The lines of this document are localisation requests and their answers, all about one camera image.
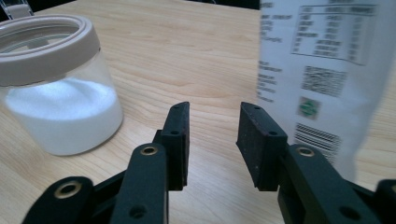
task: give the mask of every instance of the clear plastic jar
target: clear plastic jar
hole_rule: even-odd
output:
[[[106,141],[122,110],[92,23],[33,16],[0,23],[2,104],[47,152],[72,155]]]

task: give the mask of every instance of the wooden table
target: wooden table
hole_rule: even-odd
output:
[[[256,103],[260,12],[182,0],[79,0],[37,14],[92,20],[124,112],[99,148],[56,157],[7,111],[0,116],[0,223],[19,223],[53,182],[97,184],[124,170],[171,105],[191,103],[189,185],[170,193],[171,223],[283,223],[276,193],[258,192],[235,145],[241,101]],[[396,71],[357,158],[357,183],[396,178]]]

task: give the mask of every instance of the white powder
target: white powder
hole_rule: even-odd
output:
[[[98,146],[122,121],[112,88],[75,78],[11,90],[6,105],[37,143],[55,155]]]

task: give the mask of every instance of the table surface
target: table surface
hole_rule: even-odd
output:
[[[52,156],[2,109],[0,223],[19,223],[53,182],[119,173],[171,105],[191,103],[189,185],[170,192],[170,223],[283,223],[276,193],[253,187],[237,146],[239,106],[256,103],[260,11],[182,0],[79,0],[37,14],[92,20],[124,112],[109,141]],[[396,178],[396,71],[357,157],[357,183]]]

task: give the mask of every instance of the nutrition facts label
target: nutrition facts label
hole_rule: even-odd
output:
[[[375,5],[300,7],[291,53],[365,65],[375,32]]]

